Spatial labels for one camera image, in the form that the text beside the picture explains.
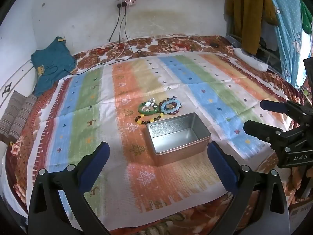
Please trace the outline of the green jade bangle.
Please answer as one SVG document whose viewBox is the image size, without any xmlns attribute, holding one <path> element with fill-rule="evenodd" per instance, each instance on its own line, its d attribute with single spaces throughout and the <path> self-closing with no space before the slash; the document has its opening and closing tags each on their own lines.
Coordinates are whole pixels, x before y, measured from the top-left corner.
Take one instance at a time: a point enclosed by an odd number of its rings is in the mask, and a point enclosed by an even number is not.
<svg viewBox="0 0 313 235">
<path fill-rule="evenodd" d="M 150 103 L 149 106 L 147 106 L 146 103 L 143 102 L 138 106 L 137 110 L 140 114 L 153 115 L 159 112 L 159 106 L 155 102 Z"/>
</svg>

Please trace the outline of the white pillow roll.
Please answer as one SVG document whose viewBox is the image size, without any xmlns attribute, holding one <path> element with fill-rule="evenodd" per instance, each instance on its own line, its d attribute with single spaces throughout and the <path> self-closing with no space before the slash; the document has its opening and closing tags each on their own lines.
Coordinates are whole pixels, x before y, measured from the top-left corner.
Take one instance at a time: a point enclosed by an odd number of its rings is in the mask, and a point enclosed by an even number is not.
<svg viewBox="0 0 313 235">
<path fill-rule="evenodd" d="M 243 60 L 253 69 L 260 72 L 266 72 L 268 70 L 268 65 L 266 63 L 263 63 L 262 61 L 253 58 L 253 56 L 248 55 L 242 48 L 234 48 L 233 52 L 238 58 Z"/>
</svg>

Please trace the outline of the green hanging garment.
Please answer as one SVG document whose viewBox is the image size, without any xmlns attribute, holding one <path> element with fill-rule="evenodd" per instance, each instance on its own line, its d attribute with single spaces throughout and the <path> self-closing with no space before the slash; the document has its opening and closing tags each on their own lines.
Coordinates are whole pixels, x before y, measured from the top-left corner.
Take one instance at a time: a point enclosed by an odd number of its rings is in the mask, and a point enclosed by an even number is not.
<svg viewBox="0 0 313 235">
<path fill-rule="evenodd" d="M 300 5 L 303 31 L 306 34 L 312 34 L 312 14 L 302 0 L 300 0 Z"/>
</svg>

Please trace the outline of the silver metal tin box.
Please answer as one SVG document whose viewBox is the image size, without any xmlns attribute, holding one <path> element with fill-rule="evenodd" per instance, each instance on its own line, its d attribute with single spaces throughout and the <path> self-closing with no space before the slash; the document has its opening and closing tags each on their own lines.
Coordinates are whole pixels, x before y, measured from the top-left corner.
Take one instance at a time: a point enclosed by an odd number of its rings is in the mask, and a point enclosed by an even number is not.
<svg viewBox="0 0 313 235">
<path fill-rule="evenodd" d="M 211 132 L 195 112 L 152 122 L 147 131 L 157 166 L 199 154 L 211 139 Z"/>
</svg>

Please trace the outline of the light blue dotted garment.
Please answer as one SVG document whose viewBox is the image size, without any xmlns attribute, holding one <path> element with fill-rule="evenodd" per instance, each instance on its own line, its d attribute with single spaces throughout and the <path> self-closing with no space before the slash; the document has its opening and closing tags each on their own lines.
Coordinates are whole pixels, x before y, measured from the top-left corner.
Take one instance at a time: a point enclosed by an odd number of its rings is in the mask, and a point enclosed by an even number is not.
<svg viewBox="0 0 313 235">
<path fill-rule="evenodd" d="M 280 54 L 281 74 L 295 88 L 300 88 L 307 73 L 303 60 L 312 56 L 312 37 L 302 28 L 300 0 L 272 0 L 278 26 L 275 28 Z"/>
</svg>

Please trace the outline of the striped grey pillow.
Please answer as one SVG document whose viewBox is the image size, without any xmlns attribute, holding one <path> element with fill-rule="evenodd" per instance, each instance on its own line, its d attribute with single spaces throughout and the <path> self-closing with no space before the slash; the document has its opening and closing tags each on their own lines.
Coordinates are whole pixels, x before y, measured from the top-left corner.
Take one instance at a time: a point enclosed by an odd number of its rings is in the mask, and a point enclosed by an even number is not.
<svg viewBox="0 0 313 235">
<path fill-rule="evenodd" d="M 14 91 L 7 108 L 1 117 L 1 141 L 7 145 L 15 143 L 27 122 L 37 97 L 33 94 L 28 97 Z"/>
</svg>

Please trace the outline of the mustard yellow hanging garment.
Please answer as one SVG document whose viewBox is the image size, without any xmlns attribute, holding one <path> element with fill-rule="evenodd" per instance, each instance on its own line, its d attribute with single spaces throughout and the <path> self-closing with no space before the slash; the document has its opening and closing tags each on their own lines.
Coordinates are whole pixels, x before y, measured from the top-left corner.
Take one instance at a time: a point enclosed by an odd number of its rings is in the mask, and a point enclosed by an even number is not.
<svg viewBox="0 0 313 235">
<path fill-rule="evenodd" d="M 233 33 L 241 38 L 241 46 L 255 55 L 259 48 L 262 22 L 278 26 L 272 0 L 226 0 L 226 14 L 233 19 Z"/>
</svg>

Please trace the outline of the colourful striped cloth mat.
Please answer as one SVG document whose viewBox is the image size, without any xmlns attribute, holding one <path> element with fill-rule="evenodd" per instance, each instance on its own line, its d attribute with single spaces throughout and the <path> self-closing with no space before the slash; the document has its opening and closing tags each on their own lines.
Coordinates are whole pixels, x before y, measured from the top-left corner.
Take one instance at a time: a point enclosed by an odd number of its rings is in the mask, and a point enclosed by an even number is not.
<svg viewBox="0 0 313 235">
<path fill-rule="evenodd" d="M 159 112 L 138 106 L 150 98 Z M 62 79 L 39 116 L 28 160 L 27 191 L 40 169 L 61 171 L 101 143 L 110 157 L 84 196 L 115 234 L 204 234 L 229 203 L 206 149 L 157 166 L 147 125 L 195 112 L 226 152 L 251 168 L 274 167 L 272 151 L 244 132 L 253 120 L 287 130 L 291 119 L 262 100 L 286 96 L 225 54 L 188 52 L 138 58 Z"/>
</svg>

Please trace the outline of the teal shirt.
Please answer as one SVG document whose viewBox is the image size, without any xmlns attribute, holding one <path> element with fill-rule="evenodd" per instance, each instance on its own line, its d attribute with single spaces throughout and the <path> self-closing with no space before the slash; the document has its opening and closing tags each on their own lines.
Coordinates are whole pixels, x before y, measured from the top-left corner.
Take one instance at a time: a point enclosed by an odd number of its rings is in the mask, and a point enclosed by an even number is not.
<svg viewBox="0 0 313 235">
<path fill-rule="evenodd" d="M 31 62 L 37 72 L 33 92 L 36 97 L 51 89 L 55 82 L 67 76 L 76 66 L 76 60 L 62 37 L 56 37 L 45 49 L 36 50 L 31 55 Z"/>
</svg>

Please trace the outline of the pink power strip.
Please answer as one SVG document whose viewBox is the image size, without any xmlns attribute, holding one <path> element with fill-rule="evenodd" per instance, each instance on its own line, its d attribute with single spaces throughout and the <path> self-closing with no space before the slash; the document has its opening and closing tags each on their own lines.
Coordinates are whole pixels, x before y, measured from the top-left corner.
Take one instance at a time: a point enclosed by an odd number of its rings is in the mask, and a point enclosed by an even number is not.
<svg viewBox="0 0 313 235">
<path fill-rule="evenodd" d="M 116 4 L 121 4 L 122 7 L 128 6 L 132 7 L 135 6 L 137 3 L 137 0 L 117 0 Z"/>
</svg>

